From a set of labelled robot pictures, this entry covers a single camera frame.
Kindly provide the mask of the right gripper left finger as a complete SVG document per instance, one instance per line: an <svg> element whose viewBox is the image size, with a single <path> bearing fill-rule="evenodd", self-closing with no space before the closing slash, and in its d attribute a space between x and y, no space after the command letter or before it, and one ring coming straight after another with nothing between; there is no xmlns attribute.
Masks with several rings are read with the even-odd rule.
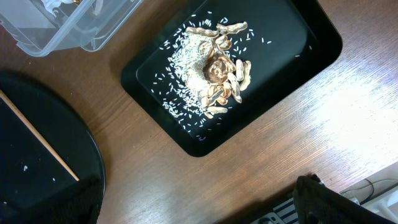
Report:
<svg viewBox="0 0 398 224"><path fill-rule="evenodd" d="M103 204L103 180L91 175L1 223L96 224Z"/></svg>

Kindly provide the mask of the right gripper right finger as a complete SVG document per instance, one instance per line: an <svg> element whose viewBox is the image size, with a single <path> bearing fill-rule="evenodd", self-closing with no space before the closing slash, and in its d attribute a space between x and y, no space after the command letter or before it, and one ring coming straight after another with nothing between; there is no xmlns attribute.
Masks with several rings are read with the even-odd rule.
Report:
<svg viewBox="0 0 398 224"><path fill-rule="evenodd" d="M394 224L307 176L297 178L293 199L299 224Z"/></svg>

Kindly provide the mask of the wooden chopstick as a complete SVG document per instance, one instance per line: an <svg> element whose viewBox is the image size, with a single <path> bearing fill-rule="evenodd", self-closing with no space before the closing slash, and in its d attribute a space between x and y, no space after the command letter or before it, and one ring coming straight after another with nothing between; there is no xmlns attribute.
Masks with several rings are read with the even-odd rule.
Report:
<svg viewBox="0 0 398 224"><path fill-rule="evenodd" d="M22 123L29 129L29 131L37 138L37 140L43 145L44 148L60 163L60 165L76 180L80 179L71 170L71 168L66 164L66 162L58 155L55 149L47 142L47 140L36 130L32 123L21 113L17 106L6 96L6 94L1 91L1 99L7 106L12 110L12 112L22 121Z"/></svg>

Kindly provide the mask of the rice and food scraps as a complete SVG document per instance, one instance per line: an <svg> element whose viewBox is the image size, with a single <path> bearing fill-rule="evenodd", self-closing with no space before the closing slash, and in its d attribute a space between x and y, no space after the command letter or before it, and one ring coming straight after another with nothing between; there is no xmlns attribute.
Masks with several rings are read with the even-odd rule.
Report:
<svg viewBox="0 0 398 224"><path fill-rule="evenodd" d="M261 61L274 43L248 20L194 15L140 66L137 78L185 138L218 140L261 108Z"/></svg>

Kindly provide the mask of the white tissue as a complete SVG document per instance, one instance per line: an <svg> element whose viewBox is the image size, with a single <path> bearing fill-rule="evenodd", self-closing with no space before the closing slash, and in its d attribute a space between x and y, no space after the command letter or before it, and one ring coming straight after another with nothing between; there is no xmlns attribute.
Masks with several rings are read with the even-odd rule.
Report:
<svg viewBox="0 0 398 224"><path fill-rule="evenodd" d="M60 7L62 4L72 4L74 0L41 0L44 8L55 16L54 9Z"/></svg>

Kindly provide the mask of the right base ribbed block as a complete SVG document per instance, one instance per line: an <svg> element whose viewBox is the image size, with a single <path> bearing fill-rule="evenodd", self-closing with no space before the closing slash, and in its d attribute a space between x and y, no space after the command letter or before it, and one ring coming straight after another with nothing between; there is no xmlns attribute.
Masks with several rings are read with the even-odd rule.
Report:
<svg viewBox="0 0 398 224"><path fill-rule="evenodd" d="M251 224L298 224L299 218L296 212L294 199L291 197L278 206L274 207L271 212L263 215Z"/></svg>

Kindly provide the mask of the round black serving tray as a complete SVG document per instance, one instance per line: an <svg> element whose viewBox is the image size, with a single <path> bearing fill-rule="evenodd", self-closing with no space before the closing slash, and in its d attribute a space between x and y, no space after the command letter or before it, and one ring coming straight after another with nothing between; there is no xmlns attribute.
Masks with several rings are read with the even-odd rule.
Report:
<svg viewBox="0 0 398 224"><path fill-rule="evenodd" d="M87 125L57 93L16 73L1 73L1 91L17 106L78 178L103 180L103 157ZM1 218L16 214L77 182L1 102Z"/></svg>

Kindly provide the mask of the black rectangular tray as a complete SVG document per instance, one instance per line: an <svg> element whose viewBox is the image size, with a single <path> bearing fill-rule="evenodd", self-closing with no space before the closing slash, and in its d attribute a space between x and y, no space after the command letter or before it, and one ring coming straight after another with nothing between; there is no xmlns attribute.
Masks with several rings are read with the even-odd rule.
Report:
<svg viewBox="0 0 398 224"><path fill-rule="evenodd" d="M243 102L229 100L228 112L211 119L184 109L170 66L181 31L205 21L247 22L231 58L252 64ZM203 157L331 65L342 46L317 0L189 1L123 68L121 85L187 154Z"/></svg>

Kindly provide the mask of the clear plastic bin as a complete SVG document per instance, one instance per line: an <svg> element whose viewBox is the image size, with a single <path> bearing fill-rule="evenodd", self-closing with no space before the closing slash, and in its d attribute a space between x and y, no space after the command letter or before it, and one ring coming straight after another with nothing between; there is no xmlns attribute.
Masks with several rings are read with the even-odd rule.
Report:
<svg viewBox="0 0 398 224"><path fill-rule="evenodd" d="M101 49L142 0L82 0L49 13L41 0L1 0L1 25L33 57L80 47Z"/></svg>

